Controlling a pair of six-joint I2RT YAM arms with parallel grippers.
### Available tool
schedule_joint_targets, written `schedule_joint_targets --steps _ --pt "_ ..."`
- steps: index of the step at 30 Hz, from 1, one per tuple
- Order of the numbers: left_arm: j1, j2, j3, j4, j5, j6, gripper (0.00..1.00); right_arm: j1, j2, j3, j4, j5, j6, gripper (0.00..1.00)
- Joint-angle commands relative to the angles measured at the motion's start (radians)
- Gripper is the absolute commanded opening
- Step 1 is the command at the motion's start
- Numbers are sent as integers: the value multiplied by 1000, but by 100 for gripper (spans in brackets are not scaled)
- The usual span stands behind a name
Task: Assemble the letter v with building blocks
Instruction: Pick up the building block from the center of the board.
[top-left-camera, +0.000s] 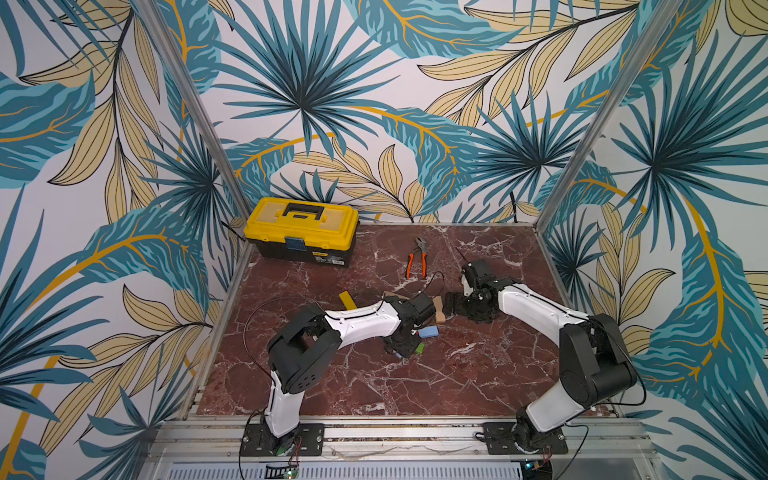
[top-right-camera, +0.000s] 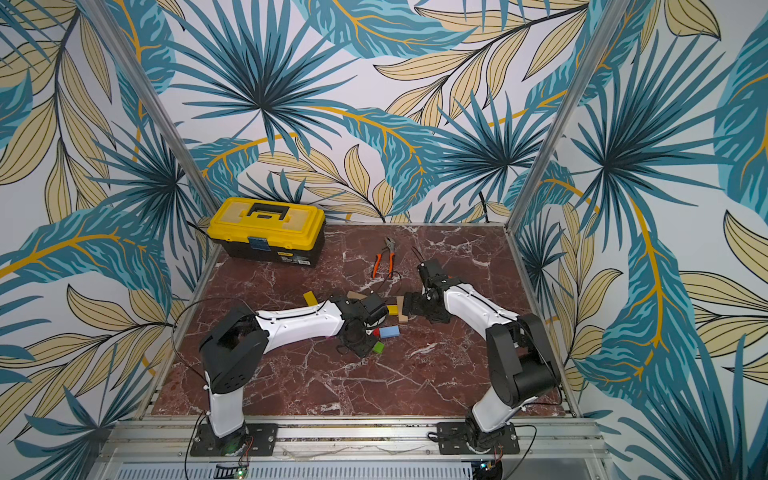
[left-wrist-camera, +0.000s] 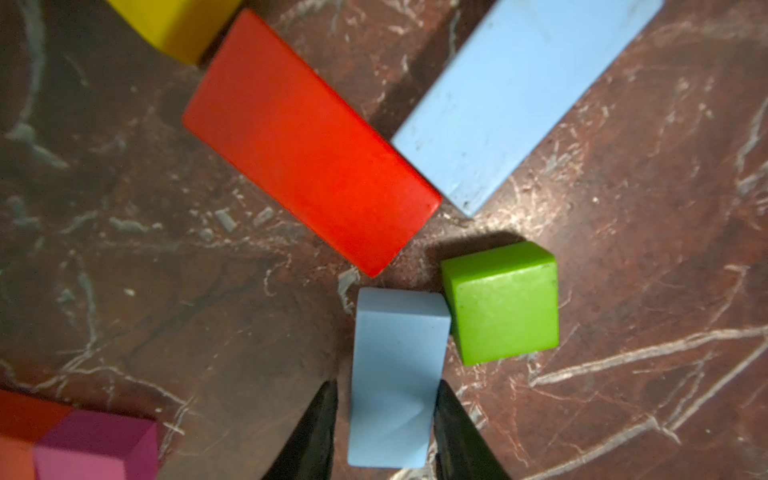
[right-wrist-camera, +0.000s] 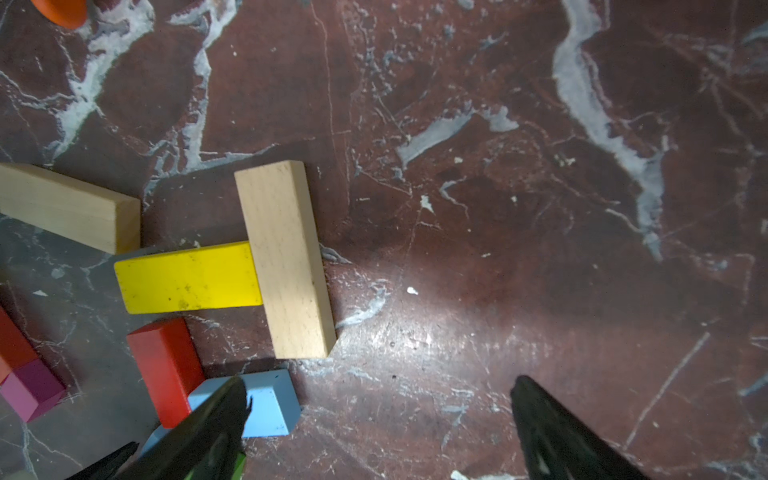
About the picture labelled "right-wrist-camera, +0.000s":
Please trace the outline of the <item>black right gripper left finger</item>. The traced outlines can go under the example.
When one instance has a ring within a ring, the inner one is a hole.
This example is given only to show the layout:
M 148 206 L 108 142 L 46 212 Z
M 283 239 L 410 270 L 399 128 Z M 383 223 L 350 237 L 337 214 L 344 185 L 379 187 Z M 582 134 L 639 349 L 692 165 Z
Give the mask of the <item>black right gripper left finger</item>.
M 119 479 L 230 479 L 251 402 L 241 377 L 227 380 Z

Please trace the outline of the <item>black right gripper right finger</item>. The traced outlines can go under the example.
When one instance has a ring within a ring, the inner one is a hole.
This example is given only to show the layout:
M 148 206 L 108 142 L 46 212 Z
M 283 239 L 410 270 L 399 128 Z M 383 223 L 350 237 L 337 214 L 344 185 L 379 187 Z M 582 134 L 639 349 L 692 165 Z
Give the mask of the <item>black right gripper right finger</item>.
M 511 406 L 531 479 L 645 479 L 533 378 L 520 375 Z

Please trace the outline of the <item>red block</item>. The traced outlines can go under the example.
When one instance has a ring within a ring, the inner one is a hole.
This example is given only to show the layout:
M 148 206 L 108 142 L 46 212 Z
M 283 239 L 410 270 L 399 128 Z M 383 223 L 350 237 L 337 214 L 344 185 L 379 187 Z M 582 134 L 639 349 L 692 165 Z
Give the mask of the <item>red block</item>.
M 192 411 L 188 395 L 205 380 L 185 320 L 148 324 L 128 334 L 127 343 L 160 423 L 175 428 Z
M 15 370 L 38 358 L 37 352 L 4 309 L 0 311 L 0 382 Z

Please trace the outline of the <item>yellow long block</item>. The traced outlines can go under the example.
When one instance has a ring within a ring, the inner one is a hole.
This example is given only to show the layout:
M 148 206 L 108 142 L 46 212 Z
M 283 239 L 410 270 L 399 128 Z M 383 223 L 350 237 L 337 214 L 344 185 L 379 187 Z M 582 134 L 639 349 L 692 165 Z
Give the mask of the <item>yellow long block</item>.
M 122 260 L 114 265 L 130 314 L 263 304 L 250 244 L 236 242 Z

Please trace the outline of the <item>magenta small cube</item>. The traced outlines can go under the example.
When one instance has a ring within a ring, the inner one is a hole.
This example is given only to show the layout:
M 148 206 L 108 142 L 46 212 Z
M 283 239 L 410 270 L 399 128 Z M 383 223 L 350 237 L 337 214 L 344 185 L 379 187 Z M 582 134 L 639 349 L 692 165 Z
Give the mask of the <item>magenta small cube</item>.
M 1 385 L 1 395 L 25 423 L 57 405 L 65 387 L 42 360 L 14 369 Z

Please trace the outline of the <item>natural wood long block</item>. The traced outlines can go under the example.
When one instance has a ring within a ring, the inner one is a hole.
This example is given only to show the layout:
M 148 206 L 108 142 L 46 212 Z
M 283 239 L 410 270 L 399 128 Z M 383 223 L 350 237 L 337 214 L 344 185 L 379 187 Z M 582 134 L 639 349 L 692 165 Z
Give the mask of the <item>natural wood long block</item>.
M 328 357 L 337 336 L 305 165 L 281 161 L 234 177 L 275 356 Z

